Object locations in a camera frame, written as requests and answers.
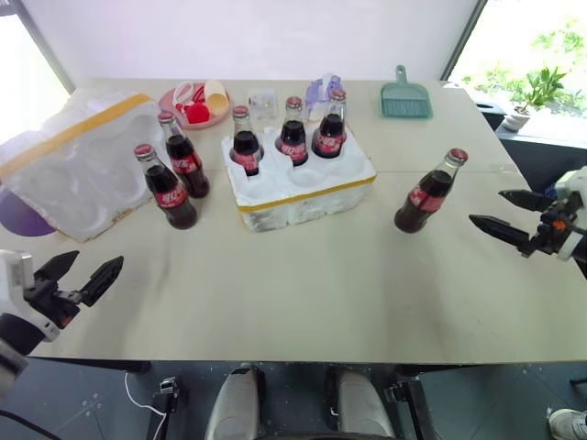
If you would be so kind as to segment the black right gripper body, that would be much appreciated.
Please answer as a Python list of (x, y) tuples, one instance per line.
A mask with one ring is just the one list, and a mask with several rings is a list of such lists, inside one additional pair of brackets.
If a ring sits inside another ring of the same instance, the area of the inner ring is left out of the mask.
[(561, 200), (540, 194), (535, 210), (541, 213), (531, 239), (536, 250), (557, 256), (583, 255), (583, 226), (579, 225), (583, 201), (579, 192), (573, 191)]

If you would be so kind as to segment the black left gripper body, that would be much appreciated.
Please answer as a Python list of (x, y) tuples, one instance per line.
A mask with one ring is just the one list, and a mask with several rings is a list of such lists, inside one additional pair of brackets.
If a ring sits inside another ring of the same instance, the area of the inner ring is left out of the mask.
[(24, 299), (59, 329), (65, 329), (80, 312), (82, 295), (78, 291), (61, 291), (55, 280), (35, 280), (24, 291)]

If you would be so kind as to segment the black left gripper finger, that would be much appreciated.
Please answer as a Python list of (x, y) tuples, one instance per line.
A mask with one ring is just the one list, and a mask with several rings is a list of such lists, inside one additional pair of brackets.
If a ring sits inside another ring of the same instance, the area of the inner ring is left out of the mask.
[(34, 272), (34, 288), (40, 291), (57, 291), (59, 280), (70, 270), (79, 255), (78, 250), (51, 258)]
[(103, 263), (78, 291), (78, 303), (92, 307), (118, 278), (124, 264), (124, 257), (118, 256)]

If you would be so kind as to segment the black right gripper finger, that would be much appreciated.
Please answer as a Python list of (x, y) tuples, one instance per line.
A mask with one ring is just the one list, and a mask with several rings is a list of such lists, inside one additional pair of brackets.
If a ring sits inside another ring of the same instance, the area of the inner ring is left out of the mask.
[(526, 258), (536, 251), (531, 247), (530, 236), (527, 232), (511, 226), (504, 220), (481, 214), (470, 214), (469, 219), (483, 233), (515, 247)]
[(554, 200), (540, 192), (531, 192), (528, 190), (504, 190), (498, 192), (505, 200), (511, 204), (532, 212), (543, 213), (554, 204)]

